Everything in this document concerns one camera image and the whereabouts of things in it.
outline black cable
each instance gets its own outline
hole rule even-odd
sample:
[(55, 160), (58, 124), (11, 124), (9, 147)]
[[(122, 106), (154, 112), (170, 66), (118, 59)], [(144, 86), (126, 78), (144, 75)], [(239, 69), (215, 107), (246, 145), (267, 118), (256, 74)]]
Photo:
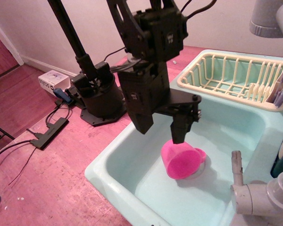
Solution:
[(29, 142), (31, 142), (31, 140), (24, 140), (24, 141), (15, 143), (15, 144), (13, 144), (13, 145), (7, 146), (7, 147), (5, 147), (5, 148), (3, 148), (3, 149), (0, 150), (0, 155), (1, 155), (3, 152), (5, 152), (6, 150), (8, 150), (9, 148), (11, 148), (11, 147), (14, 147), (14, 146), (17, 146), (17, 145), (20, 145), (20, 144), (24, 144), (24, 143), (29, 143)]
[(142, 59), (139, 59), (139, 60), (137, 60), (135, 62), (131, 62), (131, 63), (125, 64), (125, 65), (113, 66), (113, 67), (110, 67), (110, 71), (111, 71), (111, 73), (121, 72), (121, 71), (127, 70), (127, 69), (135, 66), (140, 61), (142, 61)]
[(21, 171), (19, 172), (19, 174), (18, 174), (8, 185), (10, 185), (11, 183), (13, 183), (13, 182), (18, 178), (18, 176), (21, 175), (21, 173), (23, 172), (23, 170), (24, 170), (25, 167), (27, 166), (29, 160), (31, 159), (31, 157), (32, 157), (32, 155), (33, 155), (33, 153), (34, 153), (34, 151), (35, 151), (36, 149), (37, 149), (37, 148), (35, 148), (35, 149), (33, 150), (33, 152), (30, 154), (29, 158), (27, 159), (25, 165), (23, 166), (23, 168), (21, 169)]
[(48, 119), (49, 119), (49, 117), (52, 117), (56, 112), (57, 112), (57, 110), (58, 109), (60, 109), (60, 107), (61, 106), (63, 106), (63, 105), (65, 105), (66, 107), (67, 107), (67, 109), (68, 109), (68, 113), (67, 113), (67, 115), (66, 115), (66, 119), (68, 118), (68, 116), (69, 116), (69, 114), (70, 114), (70, 108), (69, 108), (69, 106), (67, 105), (67, 104), (60, 104), (60, 105), (57, 105), (56, 107), (55, 107), (55, 109), (52, 111), (52, 112), (50, 112), (49, 113), (49, 115), (47, 115), (47, 117), (46, 117), (46, 119), (45, 119), (45, 123), (46, 123), (46, 125), (48, 125)]
[(117, 51), (114, 51), (114, 52), (112, 52), (112, 53), (109, 53), (109, 54), (105, 57), (104, 61), (106, 61), (107, 58), (108, 58), (109, 56), (111, 56), (112, 54), (115, 54), (115, 53), (117, 53), (117, 52), (119, 52), (119, 51), (121, 51), (121, 50), (123, 50), (123, 49), (125, 49), (125, 47), (122, 47), (122, 48), (120, 48), (120, 49), (117, 50)]
[(183, 6), (183, 8), (180, 10), (180, 12), (182, 13), (184, 11), (184, 9), (191, 3), (191, 1), (193, 0), (188, 0), (187, 3)]
[(30, 132), (31, 134), (36, 134), (35, 132), (32, 132), (30, 129), (26, 129), (26, 131)]
[(197, 9), (196, 11), (192, 12), (190, 15), (187, 16), (187, 19), (191, 19), (193, 16), (195, 16), (198, 13), (202, 13), (206, 10), (208, 10), (209, 8), (212, 8), (213, 5), (215, 5), (215, 3), (217, 2), (217, 0), (212, 0), (207, 6)]

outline white wall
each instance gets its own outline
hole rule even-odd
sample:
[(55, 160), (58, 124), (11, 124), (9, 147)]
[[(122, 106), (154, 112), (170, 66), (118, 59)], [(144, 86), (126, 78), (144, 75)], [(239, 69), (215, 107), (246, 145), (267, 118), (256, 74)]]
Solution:
[[(176, 0), (181, 8), (187, 0)], [(194, 0), (191, 13), (211, 0)], [(123, 47), (105, 0), (62, 0), (87, 53), (96, 64)], [(149, 7), (149, 0), (128, 0), (131, 10)], [(207, 12), (188, 22), (185, 45), (283, 57), (283, 39), (252, 35), (249, 21), (254, 0), (218, 0)], [(75, 55), (46, 0), (0, 0), (0, 27), (21, 56), (73, 73), (79, 71)], [(109, 58), (117, 62), (124, 52)]]

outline cardboard box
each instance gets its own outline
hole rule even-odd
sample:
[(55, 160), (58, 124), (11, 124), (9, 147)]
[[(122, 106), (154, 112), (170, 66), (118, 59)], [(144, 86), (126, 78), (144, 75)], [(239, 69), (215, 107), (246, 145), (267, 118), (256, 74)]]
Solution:
[(61, 88), (63, 91), (70, 88), (70, 78), (56, 71), (50, 71), (40, 75), (39, 83), (43, 89), (52, 95), (54, 95), (53, 90), (56, 88)]

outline toy sink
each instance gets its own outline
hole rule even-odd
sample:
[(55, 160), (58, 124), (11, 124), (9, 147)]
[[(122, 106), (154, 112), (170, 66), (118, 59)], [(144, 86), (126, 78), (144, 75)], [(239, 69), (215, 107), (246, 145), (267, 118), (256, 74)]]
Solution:
[(207, 153), (202, 171), (183, 180), (168, 177), (160, 151), (171, 139), (172, 118), (154, 114), (154, 125), (146, 135), (128, 125), (87, 167), (85, 176), (133, 225), (228, 226), (234, 215), (231, 152), (242, 153), (245, 183), (268, 182), (283, 141), (283, 111), (270, 112), (180, 88), (176, 81), (181, 74), (171, 88), (202, 96), (202, 118), (185, 139)]

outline black pole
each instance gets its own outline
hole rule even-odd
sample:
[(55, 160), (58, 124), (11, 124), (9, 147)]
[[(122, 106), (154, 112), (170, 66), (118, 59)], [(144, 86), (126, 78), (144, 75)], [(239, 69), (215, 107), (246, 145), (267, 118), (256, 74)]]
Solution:
[(86, 74), (88, 80), (93, 81), (98, 77), (98, 72), (90, 59), (90, 56), (85, 52), (61, 0), (48, 0), (48, 3), (50, 4), (52, 11), (56, 15), (58, 22), (60, 23), (72, 49), (75, 52), (76, 61), (80, 65), (80, 68), (83, 73)]

